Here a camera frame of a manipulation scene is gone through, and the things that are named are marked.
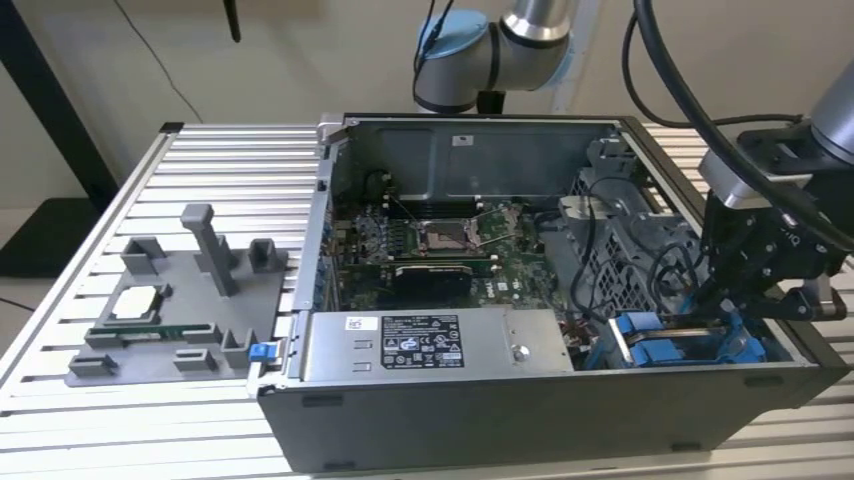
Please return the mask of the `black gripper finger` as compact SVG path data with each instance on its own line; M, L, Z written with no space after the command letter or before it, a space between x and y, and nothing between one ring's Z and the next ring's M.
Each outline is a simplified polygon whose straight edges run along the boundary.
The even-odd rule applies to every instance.
M780 295L745 295L736 303L747 316L776 320L843 320L847 306L828 277L803 281Z
M732 268L727 260L708 263L708 277L691 296L688 314L693 317L717 315L719 304L727 297L732 285Z

